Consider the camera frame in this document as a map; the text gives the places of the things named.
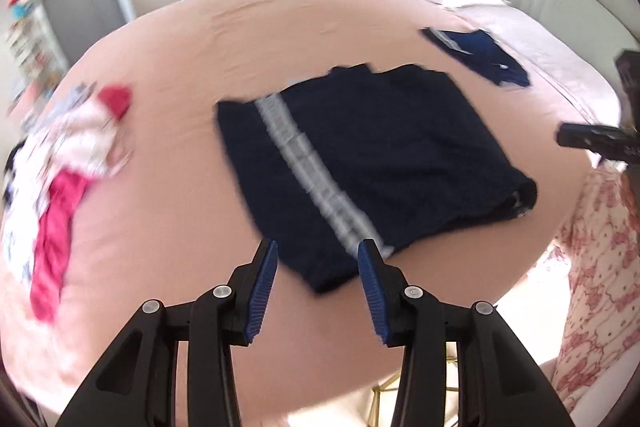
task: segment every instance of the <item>mattress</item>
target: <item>mattress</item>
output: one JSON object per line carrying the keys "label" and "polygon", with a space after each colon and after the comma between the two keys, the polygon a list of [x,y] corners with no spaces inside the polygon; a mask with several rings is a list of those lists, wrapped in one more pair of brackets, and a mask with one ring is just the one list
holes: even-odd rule
{"label": "mattress", "polygon": [[[425,0],[183,0],[108,35],[71,69],[80,82],[129,84],[123,125],[134,153],[98,182],[73,224],[58,317],[38,323],[28,294],[0,262],[1,348],[16,386],[61,412],[140,304],[197,298],[249,261],[260,237],[228,164],[212,108],[253,99],[336,65],[376,71],[416,63],[449,73],[512,164],[538,184],[520,219],[417,241],[394,256],[412,284],[442,301],[491,302],[545,250],[577,201],[590,162],[559,148],[561,121],[584,121],[525,57],[532,87],[497,87],[420,35],[470,23]],[[186,350],[178,359],[178,425],[186,424]],[[280,267],[262,333],[232,349],[244,422],[362,387],[400,366],[374,334],[358,280],[315,296]]]}

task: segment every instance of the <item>folded dark shirt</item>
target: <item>folded dark shirt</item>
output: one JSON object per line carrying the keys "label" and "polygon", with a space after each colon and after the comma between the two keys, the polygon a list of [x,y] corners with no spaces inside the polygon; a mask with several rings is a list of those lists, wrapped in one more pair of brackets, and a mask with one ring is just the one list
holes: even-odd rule
{"label": "folded dark shirt", "polygon": [[334,68],[217,120],[239,188],[281,260],[322,293],[420,237],[525,214],[536,184],[513,168],[445,73]]}
{"label": "folded dark shirt", "polygon": [[502,49],[486,32],[446,32],[425,28],[422,34],[467,68],[492,81],[496,86],[510,82],[521,87],[530,86],[527,71]]}

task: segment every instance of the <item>white stripe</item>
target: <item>white stripe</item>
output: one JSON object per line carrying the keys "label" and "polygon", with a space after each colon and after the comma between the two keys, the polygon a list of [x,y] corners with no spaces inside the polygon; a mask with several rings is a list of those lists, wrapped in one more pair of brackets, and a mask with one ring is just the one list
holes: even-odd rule
{"label": "white stripe", "polygon": [[433,30],[433,29],[429,29],[429,31],[430,31],[430,32],[431,32],[431,33],[432,33],[432,34],[433,34],[437,39],[440,39],[440,40],[443,42],[443,44],[444,44],[445,46],[448,46],[448,47],[449,47],[449,48],[451,48],[452,50],[456,50],[457,52],[465,53],[465,54],[467,54],[467,55],[473,55],[473,53],[469,53],[469,52],[464,51],[464,50],[463,50],[463,49],[458,45],[458,43],[457,43],[455,40],[450,39],[449,37],[447,37],[447,35],[446,35],[446,34],[444,34],[443,32],[441,32],[440,30]]}
{"label": "white stripe", "polygon": [[298,183],[309,194],[347,253],[357,257],[359,243],[373,239],[382,257],[389,257],[394,248],[385,246],[367,214],[340,190],[306,135],[298,129],[280,94],[259,98],[255,106]]}

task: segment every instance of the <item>pink garment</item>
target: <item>pink garment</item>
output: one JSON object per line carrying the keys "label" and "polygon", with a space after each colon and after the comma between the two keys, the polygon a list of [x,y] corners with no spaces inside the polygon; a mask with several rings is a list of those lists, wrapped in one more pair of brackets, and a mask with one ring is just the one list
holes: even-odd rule
{"label": "pink garment", "polygon": [[571,260],[571,302],[551,383],[565,407],[640,341],[640,217],[628,178],[608,164],[588,176],[554,240]]}
{"label": "pink garment", "polygon": [[[131,90],[124,86],[108,86],[97,98],[115,120],[120,120],[129,108]],[[95,178],[86,174],[62,168],[49,185],[49,208],[38,223],[30,294],[33,314],[41,321],[53,322],[56,317],[71,254],[73,217],[82,196],[94,181]]]}
{"label": "pink garment", "polygon": [[131,104],[131,89],[127,86],[106,86],[97,95],[116,120],[121,120]]}

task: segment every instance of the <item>floral fabric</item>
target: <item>floral fabric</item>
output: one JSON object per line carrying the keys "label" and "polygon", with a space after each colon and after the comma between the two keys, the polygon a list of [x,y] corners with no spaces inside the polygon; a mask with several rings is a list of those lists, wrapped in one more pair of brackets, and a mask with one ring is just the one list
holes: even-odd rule
{"label": "floral fabric", "polygon": [[572,411],[580,397],[640,340],[638,208],[625,174],[592,171],[554,241],[571,261],[571,301],[552,385]]}

